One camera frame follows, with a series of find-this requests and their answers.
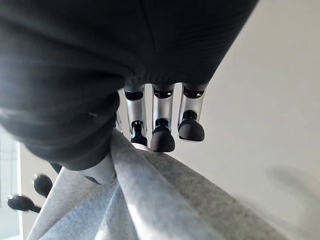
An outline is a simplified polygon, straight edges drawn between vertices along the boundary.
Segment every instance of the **gray fabric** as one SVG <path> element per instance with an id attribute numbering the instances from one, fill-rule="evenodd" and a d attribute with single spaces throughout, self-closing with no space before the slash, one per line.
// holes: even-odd
<path id="1" fill-rule="evenodd" d="M 176 159 L 111 139 L 116 177 L 96 185 L 62 169 L 28 240 L 283 240 Z"/>

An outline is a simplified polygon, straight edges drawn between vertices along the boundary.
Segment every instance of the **sleeve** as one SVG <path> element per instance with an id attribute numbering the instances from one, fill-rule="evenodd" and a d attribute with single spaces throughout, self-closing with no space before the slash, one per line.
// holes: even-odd
<path id="1" fill-rule="evenodd" d="M 117 90 L 130 69 L 104 54 L 108 43 L 28 2 L 1 2 L 0 123 L 38 157 L 90 168 L 109 151 Z"/>

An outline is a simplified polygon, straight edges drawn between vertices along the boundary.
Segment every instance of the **folded fabric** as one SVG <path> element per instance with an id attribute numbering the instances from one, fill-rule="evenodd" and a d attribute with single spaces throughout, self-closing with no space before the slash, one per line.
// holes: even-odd
<path id="1" fill-rule="evenodd" d="M 63 168 L 28 240 L 285 239 L 178 160 L 135 147 L 112 133 L 106 185 Z"/>

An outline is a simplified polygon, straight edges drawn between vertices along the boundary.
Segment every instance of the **white wall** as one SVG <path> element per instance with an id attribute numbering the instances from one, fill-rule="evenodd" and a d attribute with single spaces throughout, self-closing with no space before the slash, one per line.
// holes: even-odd
<path id="1" fill-rule="evenodd" d="M 21 159 L 21 192 L 33 200 L 35 205 L 42 206 L 45 198 L 39 195 L 32 184 L 34 174 L 46 174 L 52 182 L 57 178 L 57 173 L 51 165 L 31 154 L 22 144 L 20 145 L 20 159 Z M 27 236 L 34 225 L 38 214 L 34 212 L 22 213 L 23 238 L 26 240 Z"/>

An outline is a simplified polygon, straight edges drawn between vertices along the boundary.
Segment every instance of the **robotic hand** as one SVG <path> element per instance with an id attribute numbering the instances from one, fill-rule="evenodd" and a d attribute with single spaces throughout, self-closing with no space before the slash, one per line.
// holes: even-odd
<path id="1" fill-rule="evenodd" d="M 201 142 L 205 131 L 199 123 L 207 84 L 182 85 L 178 119 L 179 138 Z M 175 140 L 171 135 L 175 85 L 152 85 L 152 139 L 150 148 L 155 152 L 172 152 Z M 148 146 L 145 87 L 124 88 L 131 142 Z"/>
<path id="2" fill-rule="evenodd" d="M 0 8 L 0 123 L 38 157 L 97 183 L 112 173 L 110 138 L 124 88 L 131 141 L 199 142 L 206 86 L 258 0 L 10 0 Z"/>

